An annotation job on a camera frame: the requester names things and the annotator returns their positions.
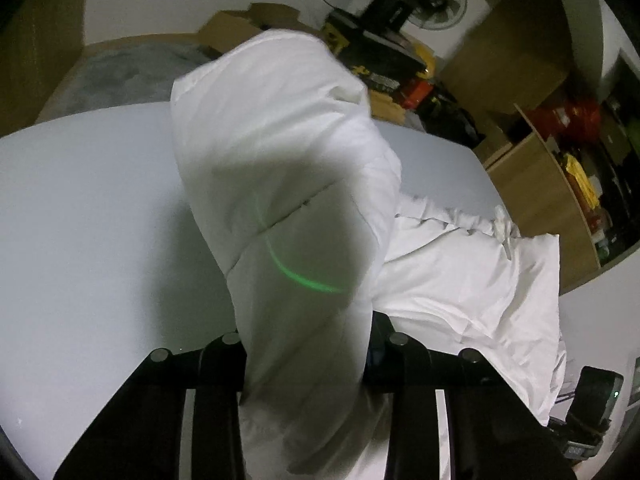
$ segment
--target table surface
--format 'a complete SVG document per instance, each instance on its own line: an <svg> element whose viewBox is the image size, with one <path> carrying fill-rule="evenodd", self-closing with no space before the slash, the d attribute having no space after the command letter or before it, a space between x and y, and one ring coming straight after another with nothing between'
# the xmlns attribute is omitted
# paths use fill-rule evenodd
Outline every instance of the table surface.
<svg viewBox="0 0 640 480"><path fill-rule="evenodd" d="M471 150L378 123L402 188L492 217ZM0 426L41 480L153 349L234 329L174 161L168 103L96 110L0 139Z"/></svg>

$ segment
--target white garment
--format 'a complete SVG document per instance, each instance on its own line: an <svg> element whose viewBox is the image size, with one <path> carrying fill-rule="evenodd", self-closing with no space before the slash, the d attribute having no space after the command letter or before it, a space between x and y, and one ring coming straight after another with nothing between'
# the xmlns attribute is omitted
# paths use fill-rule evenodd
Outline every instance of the white garment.
<svg viewBox="0 0 640 480"><path fill-rule="evenodd" d="M388 404L360 388L373 306L430 348L481 349L545 420L558 240L401 200L366 88L321 41L253 38L175 82L172 117L247 351L241 435L255 480L382 478Z"/></svg>

